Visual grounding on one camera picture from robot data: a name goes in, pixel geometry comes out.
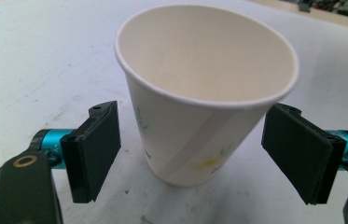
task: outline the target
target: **paper cup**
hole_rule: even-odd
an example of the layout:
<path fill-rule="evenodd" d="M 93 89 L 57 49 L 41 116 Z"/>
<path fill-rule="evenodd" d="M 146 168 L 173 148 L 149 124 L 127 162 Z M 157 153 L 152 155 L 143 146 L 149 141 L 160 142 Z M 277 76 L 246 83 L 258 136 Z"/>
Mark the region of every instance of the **paper cup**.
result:
<path fill-rule="evenodd" d="M 149 167 L 183 187 L 216 175 L 292 89 L 299 69 L 295 51 L 273 29 L 205 6 L 130 17 L 118 31 L 116 56 Z"/>

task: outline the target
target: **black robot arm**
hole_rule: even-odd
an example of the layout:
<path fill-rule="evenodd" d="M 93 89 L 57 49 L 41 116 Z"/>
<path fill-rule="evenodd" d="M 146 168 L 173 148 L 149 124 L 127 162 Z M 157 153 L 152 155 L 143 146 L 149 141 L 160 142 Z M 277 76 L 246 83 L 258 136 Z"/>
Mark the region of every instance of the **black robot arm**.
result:
<path fill-rule="evenodd" d="M 39 131 L 0 168 L 0 223 L 63 223 L 51 168 L 66 168 L 74 203 L 95 201 L 120 149 L 117 102 L 77 129 Z"/>
<path fill-rule="evenodd" d="M 290 105 L 268 111 L 261 145 L 306 204 L 326 203 L 337 171 L 348 171 L 348 131 L 323 131 Z M 343 213 L 348 224 L 348 201 Z"/>

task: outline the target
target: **cup design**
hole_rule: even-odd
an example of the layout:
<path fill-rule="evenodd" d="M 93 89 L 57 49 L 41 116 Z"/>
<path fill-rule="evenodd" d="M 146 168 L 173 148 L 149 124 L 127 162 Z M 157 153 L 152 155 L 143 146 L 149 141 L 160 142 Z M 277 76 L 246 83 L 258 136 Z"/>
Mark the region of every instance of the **cup design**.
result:
<path fill-rule="evenodd" d="M 213 7 L 141 12 L 120 28 L 116 55 L 147 163 L 177 186 L 215 176 L 298 75 L 297 56 L 280 35 Z"/>

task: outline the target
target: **white table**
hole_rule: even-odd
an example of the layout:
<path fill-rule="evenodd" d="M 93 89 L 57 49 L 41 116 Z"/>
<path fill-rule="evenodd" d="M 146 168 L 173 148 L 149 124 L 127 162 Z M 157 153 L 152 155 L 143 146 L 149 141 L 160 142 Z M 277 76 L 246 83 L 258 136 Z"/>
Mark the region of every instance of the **white table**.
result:
<path fill-rule="evenodd" d="M 0 166 L 46 128 L 76 128 L 88 108 L 117 100 L 122 148 L 96 203 L 73 204 L 53 171 L 65 223 L 343 223 L 348 174 L 326 205 L 306 206 L 262 148 L 261 120 L 209 183 L 170 187 L 148 169 L 116 31 L 135 12 L 173 3 L 228 8 L 263 21 L 299 55 L 299 84 L 283 103 L 322 129 L 348 129 L 348 27 L 246 1 L 0 1 Z"/>

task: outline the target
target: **cup rim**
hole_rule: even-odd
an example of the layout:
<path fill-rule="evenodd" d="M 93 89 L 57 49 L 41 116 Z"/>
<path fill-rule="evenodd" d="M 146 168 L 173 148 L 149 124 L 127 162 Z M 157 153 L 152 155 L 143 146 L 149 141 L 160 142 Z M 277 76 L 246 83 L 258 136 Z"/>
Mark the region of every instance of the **cup rim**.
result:
<path fill-rule="evenodd" d="M 150 11 L 158 10 L 161 8 L 168 8 L 168 7 L 205 7 L 205 8 L 210 8 L 213 10 L 221 10 L 224 12 L 235 14 L 239 17 L 243 17 L 243 18 L 250 20 L 250 21 L 254 22 L 255 24 L 263 27 L 264 29 L 270 31 L 273 35 L 276 35 L 276 37 L 278 39 L 280 39 L 285 44 L 287 49 L 289 50 L 290 57 L 293 59 L 293 68 L 294 69 L 292 71 L 292 77 L 287 82 L 286 86 L 284 88 L 282 88 L 280 91 L 278 91 L 277 93 L 270 95 L 270 96 L 267 96 L 267 97 L 257 98 L 255 100 L 249 100 L 249 101 L 207 101 L 207 100 L 201 100 L 201 99 L 196 99 L 196 98 L 189 98 L 189 97 L 181 96 L 179 94 L 174 94 L 172 92 L 164 90 L 163 88 L 160 88 L 158 86 L 153 85 L 152 83 L 150 83 L 149 81 L 145 80 L 143 77 L 138 75 L 135 71 L 133 71 L 132 68 L 127 64 L 126 60 L 124 59 L 124 57 L 121 54 L 119 40 L 120 40 L 120 37 L 122 35 L 123 30 L 126 28 L 127 24 L 129 24 L 131 21 L 135 20 L 137 17 L 139 17 L 145 13 L 148 13 Z M 130 18 L 128 18 L 124 23 L 122 23 L 122 25 L 118 29 L 116 40 L 115 40 L 115 54 L 116 54 L 116 58 L 118 60 L 118 63 L 120 64 L 121 68 L 124 70 L 126 76 L 131 76 L 135 82 L 137 82 L 138 84 L 140 84 L 144 88 L 149 89 L 151 91 L 154 91 L 156 94 L 158 94 L 164 98 L 168 98 L 170 100 L 173 100 L 173 101 L 185 104 L 185 105 L 194 105 L 194 106 L 206 107 L 206 108 L 210 108 L 210 109 L 251 110 L 251 109 L 254 109 L 257 107 L 262 107 L 264 105 L 266 105 L 266 106 L 272 105 L 272 104 L 278 102 L 279 100 L 283 99 L 285 96 L 287 96 L 287 94 L 293 90 L 293 88 L 294 88 L 294 86 L 297 83 L 298 78 L 299 78 L 299 58 L 298 58 L 298 55 L 297 55 L 296 51 L 293 49 L 292 45 L 289 43 L 289 41 L 284 36 L 282 36 L 280 33 L 275 31 L 274 29 L 272 29 L 270 26 L 268 26 L 260 21 L 257 21 L 255 19 L 252 19 L 248 16 L 245 16 L 241 13 L 238 13 L 238 12 L 235 12 L 235 11 L 232 11 L 229 9 L 221 8 L 221 7 L 211 7 L 211 6 L 207 6 L 207 5 L 180 4 L 180 5 L 168 5 L 168 6 L 162 6 L 162 7 L 152 7 L 152 8 L 144 9 L 144 10 L 130 16 Z"/>

